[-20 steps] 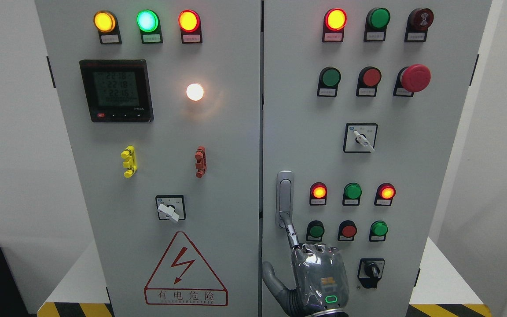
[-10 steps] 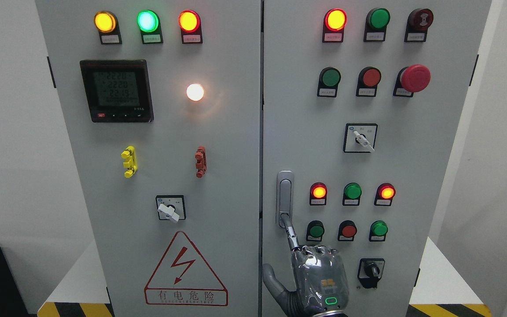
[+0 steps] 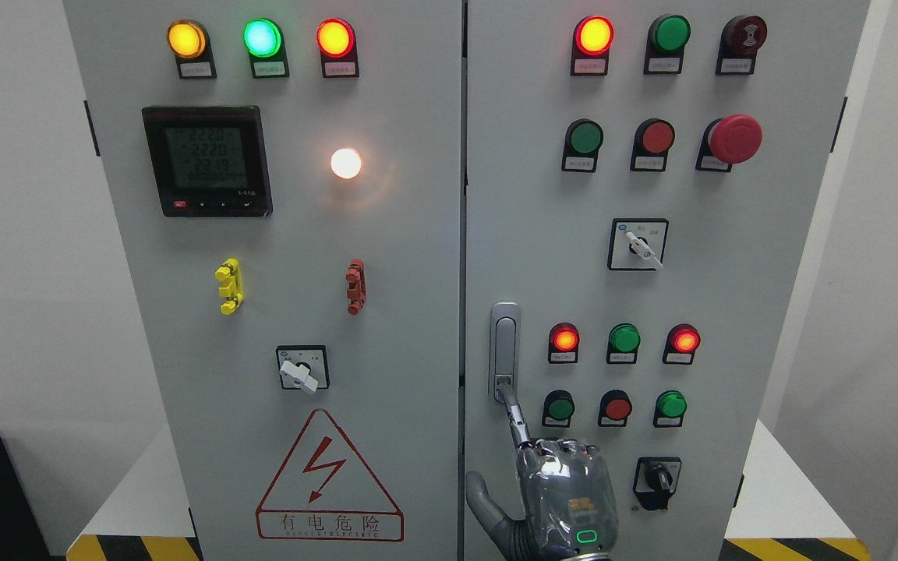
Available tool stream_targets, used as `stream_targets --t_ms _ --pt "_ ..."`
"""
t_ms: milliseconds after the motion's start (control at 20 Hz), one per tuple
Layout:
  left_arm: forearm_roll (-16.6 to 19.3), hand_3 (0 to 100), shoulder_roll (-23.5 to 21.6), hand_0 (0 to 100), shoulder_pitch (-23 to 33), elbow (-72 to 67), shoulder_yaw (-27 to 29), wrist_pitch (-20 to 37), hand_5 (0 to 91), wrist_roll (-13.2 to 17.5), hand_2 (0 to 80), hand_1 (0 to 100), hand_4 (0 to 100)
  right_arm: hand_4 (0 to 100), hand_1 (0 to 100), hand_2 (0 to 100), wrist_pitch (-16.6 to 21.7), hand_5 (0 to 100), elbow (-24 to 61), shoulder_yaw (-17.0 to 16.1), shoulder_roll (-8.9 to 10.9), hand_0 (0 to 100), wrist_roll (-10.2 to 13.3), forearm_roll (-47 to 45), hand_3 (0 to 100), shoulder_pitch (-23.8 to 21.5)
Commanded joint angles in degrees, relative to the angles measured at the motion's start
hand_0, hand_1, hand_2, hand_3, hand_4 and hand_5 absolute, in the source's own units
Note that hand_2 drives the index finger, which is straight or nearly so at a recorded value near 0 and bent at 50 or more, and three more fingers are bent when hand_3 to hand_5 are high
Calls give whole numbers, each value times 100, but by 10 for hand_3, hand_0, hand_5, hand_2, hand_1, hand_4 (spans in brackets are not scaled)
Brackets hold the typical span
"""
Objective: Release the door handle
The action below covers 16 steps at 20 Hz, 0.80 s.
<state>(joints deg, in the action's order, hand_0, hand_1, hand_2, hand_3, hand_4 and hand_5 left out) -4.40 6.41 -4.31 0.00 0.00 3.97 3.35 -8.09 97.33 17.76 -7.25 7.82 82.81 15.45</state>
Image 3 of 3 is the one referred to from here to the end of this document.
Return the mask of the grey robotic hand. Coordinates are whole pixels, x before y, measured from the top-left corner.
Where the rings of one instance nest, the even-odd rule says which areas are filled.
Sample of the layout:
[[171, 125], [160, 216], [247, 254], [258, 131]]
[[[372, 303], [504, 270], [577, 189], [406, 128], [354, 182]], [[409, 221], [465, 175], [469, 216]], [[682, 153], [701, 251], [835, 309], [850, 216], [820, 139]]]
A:
[[599, 447], [532, 438], [513, 388], [499, 386], [495, 398], [508, 415], [526, 516], [510, 518], [483, 476], [467, 472], [466, 502], [492, 543], [506, 560], [613, 560], [617, 504]]

